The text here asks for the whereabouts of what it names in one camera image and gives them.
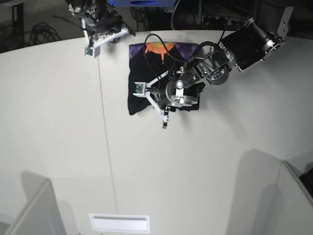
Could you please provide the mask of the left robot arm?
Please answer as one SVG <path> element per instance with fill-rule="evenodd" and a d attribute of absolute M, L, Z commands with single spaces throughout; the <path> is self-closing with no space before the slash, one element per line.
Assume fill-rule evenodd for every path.
<path fill-rule="evenodd" d="M 289 21 L 297 0 L 257 0 L 254 14 L 239 30 L 222 35 L 218 43 L 199 44 L 189 59 L 175 59 L 164 75 L 149 83 L 136 83 L 135 95 L 143 95 L 158 112 L 167 128 L 173 108 L 197 105 L 200 93 L 210 85 L 226 82 L 233 67 L 245 71 L 263 61 L 285 43 Z"/>

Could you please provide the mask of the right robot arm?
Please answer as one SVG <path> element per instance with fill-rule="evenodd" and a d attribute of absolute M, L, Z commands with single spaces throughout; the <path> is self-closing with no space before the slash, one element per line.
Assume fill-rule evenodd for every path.
<path fill-rule="evenodd" d="M 88 47 L 116 43 L 124 35 L 136 35 L 110 0 L 68 0 L 67 3 L 72 16 L 80 18 Z"/>

